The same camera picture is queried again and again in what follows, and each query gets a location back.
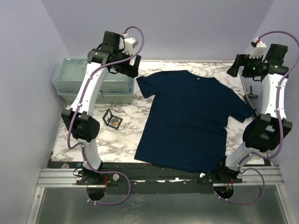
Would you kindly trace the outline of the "round colourful brooch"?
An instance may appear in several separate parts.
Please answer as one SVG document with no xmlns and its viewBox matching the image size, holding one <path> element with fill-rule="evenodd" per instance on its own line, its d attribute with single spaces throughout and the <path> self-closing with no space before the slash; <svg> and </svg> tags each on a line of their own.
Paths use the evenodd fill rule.
<svg viewBox="0 0 299 224">
<path fill-rule="evenodd" d="M 111 124 L 112 125 L 117 125 L 119 123 L 119 120 L 116 118 L 111 119 Z"/>
</svg>

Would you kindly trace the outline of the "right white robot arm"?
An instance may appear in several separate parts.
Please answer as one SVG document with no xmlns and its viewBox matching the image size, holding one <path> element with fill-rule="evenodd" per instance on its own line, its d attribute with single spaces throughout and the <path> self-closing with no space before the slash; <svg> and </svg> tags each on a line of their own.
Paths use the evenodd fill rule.
<svg viewBox="0 0 299 224">
<path fill-rule="evenodd" d="M 217 182 L 235 180 L 240 169 L 254 156 L 263 157 L 273 151 L 291 131 L 292 122 L 287 121 L 284 110 L 284 92 L 288 67 L 283 66 L 288 47 L 266 44 L 257 39 L 251 43 L 251 54 L 238 54 L 227 74 L 236 77 L 243 67 L 245 78 L 260 78 L 263 86 L 261 113 L 245 128 L 242 144 L 223 159 L 215 171 Z"/>
</svg>

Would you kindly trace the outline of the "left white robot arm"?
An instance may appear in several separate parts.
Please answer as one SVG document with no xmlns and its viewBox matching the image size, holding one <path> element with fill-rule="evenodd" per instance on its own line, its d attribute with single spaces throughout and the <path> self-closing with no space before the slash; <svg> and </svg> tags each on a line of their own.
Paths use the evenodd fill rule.
<svg viewBox="0 0 299 224">
<path fill-rule="evenodd" d="M 87 177 L 93 184 L 101 183 L 105 176 L 105 172 L 99 170 L 102 160 L 96 138 L 100 123 L 93 117 L 96 99 L 109 74 L 123 74 L 130 78 L 138 76 L 141 56 L 133 52 L 138 43 L 127 31 L 122 34 L 106 31 L 102 43 L 88 52 L 85 77 L 75 100 L 69 109 L 61 113 L 68 130 L 68 148 L 81 149 L 83 164 L 80 177 Z"/>
</svg>

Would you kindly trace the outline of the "navy blue t-shirt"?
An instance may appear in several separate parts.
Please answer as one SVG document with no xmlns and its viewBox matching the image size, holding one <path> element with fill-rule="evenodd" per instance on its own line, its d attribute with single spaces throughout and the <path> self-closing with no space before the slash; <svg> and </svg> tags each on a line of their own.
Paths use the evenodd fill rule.
<svg viewBox="0 0 299 224">
<path fill-rule="evenodd" d="M 186 172 L 211 172 L 225 158 L 228 118 L 239 122 L 254 110 L 214 77 L 186 70 L 137 78 L 153 97 L 135 159 Z"/>
</svg>

